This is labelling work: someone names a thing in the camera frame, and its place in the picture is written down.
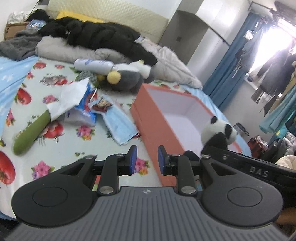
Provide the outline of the blue curtain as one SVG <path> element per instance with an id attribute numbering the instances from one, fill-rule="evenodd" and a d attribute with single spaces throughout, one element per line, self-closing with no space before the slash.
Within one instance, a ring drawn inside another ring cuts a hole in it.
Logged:
<path id="1" fill-rule="evenodd" d="M 203 92 L 205 92 L 217 108 L 224 111 L 230 104 L 234 95 L 241 87 L 246 71 L 235 70 L 238 63 L 235 54 L 246 44 L 247 39 L 244 35 L 248 30 L 254 30 L 260 15 L 250 12 L 245 19 L 242 27 L 237 33 L 226 54 L 206 81 Z"/>

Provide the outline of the white wardrobe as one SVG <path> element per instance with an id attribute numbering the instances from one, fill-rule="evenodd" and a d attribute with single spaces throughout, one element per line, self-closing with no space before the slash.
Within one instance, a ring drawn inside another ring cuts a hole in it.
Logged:
<path id="1" fill-rule="evenodd" d="M 181 1 L 159 44 L 189 63 L 206 36 L 229 47 L 247 16 L 248 1 Z"/>

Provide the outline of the hanging clothes on rack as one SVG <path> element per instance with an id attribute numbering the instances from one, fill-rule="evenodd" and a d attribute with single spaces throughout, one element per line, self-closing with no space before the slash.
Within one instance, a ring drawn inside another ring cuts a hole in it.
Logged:
<path id="1" fill-rule="evenodd" d="M 272 97 L 264 106 L 264 114 L 268 114 L 278 95 L 288 83 L 288 72 L 292 69 L 295 55 L 292 49 L 295 40 L 280 27 L 273 27 L 271 23 L 261 19 L 254 28 L 252 38 L 236 53 L 238 68 L 250 71 L 255 63 L 261 63 L 255 76 L 261 80 L 255 94 L 265 93 Z"/>

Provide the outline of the blue face mask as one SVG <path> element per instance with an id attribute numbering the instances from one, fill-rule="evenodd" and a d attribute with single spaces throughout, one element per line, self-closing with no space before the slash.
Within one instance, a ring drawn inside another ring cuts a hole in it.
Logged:
<path id="1" fill-rule="evenodd" d="M 102 118 L 110 131 L 113 139 L 124 145 L 138 134 L 138 129 L 130 118 L 116 105 L 111 106 Z"/>

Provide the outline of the green long-handled massage brush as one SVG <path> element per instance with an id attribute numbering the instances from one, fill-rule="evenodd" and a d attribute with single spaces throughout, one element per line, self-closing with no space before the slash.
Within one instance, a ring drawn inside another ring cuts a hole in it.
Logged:
<path id="1" fill-rule="evenodd" d="M 50 112 L 46 110 L 33 123 L 31 123 L 14 142 L 13 153 L 20 156 L 27 152 L 33 145 L 35 139 L 51 121 Z"/>

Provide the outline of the white tissue paper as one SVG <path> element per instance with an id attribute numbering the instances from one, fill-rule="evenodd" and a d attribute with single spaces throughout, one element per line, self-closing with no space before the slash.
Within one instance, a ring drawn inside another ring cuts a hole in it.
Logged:
<path id="1" fill-rule="evenodd" d="M 89 77 L 63 86 L 61 94 L 58 97 L 59 100 L 47 104 L 50 120 L 55 121 L 59 116 L 77 106 L 87 90 L 88 83 Z"/>

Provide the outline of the grey blanket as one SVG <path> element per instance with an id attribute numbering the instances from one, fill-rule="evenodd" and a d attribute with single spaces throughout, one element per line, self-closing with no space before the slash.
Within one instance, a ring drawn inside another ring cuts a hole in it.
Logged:
<path id="1" fill-rule="evenodd" d="M 1 57 L 21 61 L 35 54 L 35 49 L 42 39 L 38 31 L 25 29 L 16 33 L 15 37 L 1 41 Z"/>

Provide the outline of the orange cardboard box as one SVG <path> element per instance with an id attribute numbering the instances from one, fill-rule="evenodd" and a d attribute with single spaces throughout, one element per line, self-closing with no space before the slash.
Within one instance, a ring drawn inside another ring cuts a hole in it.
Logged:
<path id="1" fill-rule="evenodd" d="M 176 178 L 163 176 L 159 169 L 158 147 L 169 154 L 203 149 L 201 132 L 212 116 L 225 116 L 215 106 L 187 92 L 143 84 L 130 107 L 145 148 L 163 186 L 175 186 Z"/>

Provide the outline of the grey penguin plush toy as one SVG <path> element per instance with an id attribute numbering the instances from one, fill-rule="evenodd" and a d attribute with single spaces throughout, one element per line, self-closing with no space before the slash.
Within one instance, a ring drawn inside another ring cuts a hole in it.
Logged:
<path id="1" fill-rule="evenodd" d="M 155 80 L 154 69 L 143 60 L 129 64 L 114 64 L 99 72 L 94 86 L 114 91 L 137 93 L 143 83 Z"/>

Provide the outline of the yellow pillow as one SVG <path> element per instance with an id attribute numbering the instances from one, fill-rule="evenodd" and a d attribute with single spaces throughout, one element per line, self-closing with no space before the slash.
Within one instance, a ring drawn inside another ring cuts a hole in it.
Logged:
<path id="1" fill-rule="evenodd" d="M 78 19 L 78 20 L 80 20 L 82 22 L 89 21 L 89 22 L 93 22 L 93 23 L 103 23 L 102 19 L 96 19 L 96 18 L 93 18 L 93 17 L 90 17 L 90 16 L 74 13 L 74 12 L 71 12 L 71 11 L 65 11 L 65 10 L 58 12 L 58 15 L 56 16 L 56 20 L 61 19 L 61 18 L 65 18 L 65 17 Z"/>

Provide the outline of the white lotion bottle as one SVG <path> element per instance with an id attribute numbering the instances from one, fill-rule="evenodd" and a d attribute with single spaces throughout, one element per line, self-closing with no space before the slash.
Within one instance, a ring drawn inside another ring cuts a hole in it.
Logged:
<path id="1" fill-rule="evenodd" d="M 114 65 L 113 62 L 105 60 L 77 59 L 74 62 L 75 69 L 79 71 L 91 71 L 103 75 L 107 75 Z"/>

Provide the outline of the beige quilt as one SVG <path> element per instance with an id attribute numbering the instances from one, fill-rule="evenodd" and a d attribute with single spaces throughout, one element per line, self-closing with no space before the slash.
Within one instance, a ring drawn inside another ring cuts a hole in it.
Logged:
<path id="1" fill-rule="evenodd" d="M 157 80 L 175 82 L 195 89 L 202 88 L 201 81 L 171 49 L 157 45 L 148 38 L 138 39 L 129 57 L 112 49 L 73 47 L 65 39 L 51 36 L 45 36 L 38 42 L 35 53 L 43 58 L 69 63 L 74 63 L 77 59 L 107 60 L 115 64 L 142 60 L 152 67 Z"/>

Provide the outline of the small panda plush toy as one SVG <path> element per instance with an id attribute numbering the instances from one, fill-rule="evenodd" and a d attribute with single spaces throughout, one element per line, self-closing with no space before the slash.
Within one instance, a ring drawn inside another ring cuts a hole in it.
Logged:
<path id="1" fill-rule="evenodd" d="M 232 125 L 217 118 L 217 116 L 213 116 L 201 132 L 203 145 L 201 156 L 197 156 L 193 151 L 185 151 L 183 155 L 188 157 L 190 161 L 208 160 L 211 156 L 205 153 L 206 147 L 228 150 L 228 146 L 236 141 L 237 136 L 238 132 Z"/>

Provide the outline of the light blue blanket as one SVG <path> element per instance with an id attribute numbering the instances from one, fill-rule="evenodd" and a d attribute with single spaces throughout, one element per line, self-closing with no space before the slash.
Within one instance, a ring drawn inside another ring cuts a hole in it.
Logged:
<path id="1" fill-rule="evenodd" d="M 25 80 L 25 77 L 38 61 L 38 56 L 31 56 L 21 61 L 1 57 L 0 63 L 0 106 L 1 106 L 1 135 L 6 117 L 13 103 L 16 92 Z"/>

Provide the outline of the blue tissue packet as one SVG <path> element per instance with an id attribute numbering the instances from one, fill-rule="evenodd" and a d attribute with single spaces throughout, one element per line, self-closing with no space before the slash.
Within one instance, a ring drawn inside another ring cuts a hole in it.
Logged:
<path id="1" fill-rule="evenodd" d="M 77 126 L 95 126 L 96 114 L 91 112 L 88 107 L 93 94 L 94 90 L 92 90 L 91 85 L 88 84 L 80 103 L 65 113 L 64 121 Z"/>

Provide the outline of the red foil snack packet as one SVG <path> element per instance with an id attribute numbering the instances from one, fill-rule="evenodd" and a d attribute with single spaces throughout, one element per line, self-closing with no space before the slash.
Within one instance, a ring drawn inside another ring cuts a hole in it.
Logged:
<path id="1" fill-rule="evenodd" d="M 113 104 L 103 97 L 94 100 L 88 104 L 90 111 L 93 113 L 106 113 L 108 109 L 112 106 Z"/>

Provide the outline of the cream fleece blanket pile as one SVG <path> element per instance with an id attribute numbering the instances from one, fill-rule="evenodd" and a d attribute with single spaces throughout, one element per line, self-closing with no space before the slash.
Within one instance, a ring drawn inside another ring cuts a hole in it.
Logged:
<path id="1" fill-rule="evenodd" d="M 283 156 L 276 161 L 276 164 L 285 168 L 296 170 L 296 156 L 294 155 Z"/>

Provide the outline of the black puffer jacket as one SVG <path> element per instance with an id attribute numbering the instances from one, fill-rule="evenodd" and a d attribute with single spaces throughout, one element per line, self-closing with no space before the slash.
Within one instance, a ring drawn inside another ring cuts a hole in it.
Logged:
<path id="1" fill-rule="evenodd" d="M 28 20 L 46 22 L 39 30 L 43 37 L 63 38 L 71 46 L 81 46 L 91 50 L 100 48 L 115 50 L 133 62 L 143 60 L 149 66 L 157 63 L 156 57 L 136 42 L 141 34 L 128 26 L 117 23 L 82 22 L 70 17 L 54 20 L 42 9 L 30 14 Z"/>

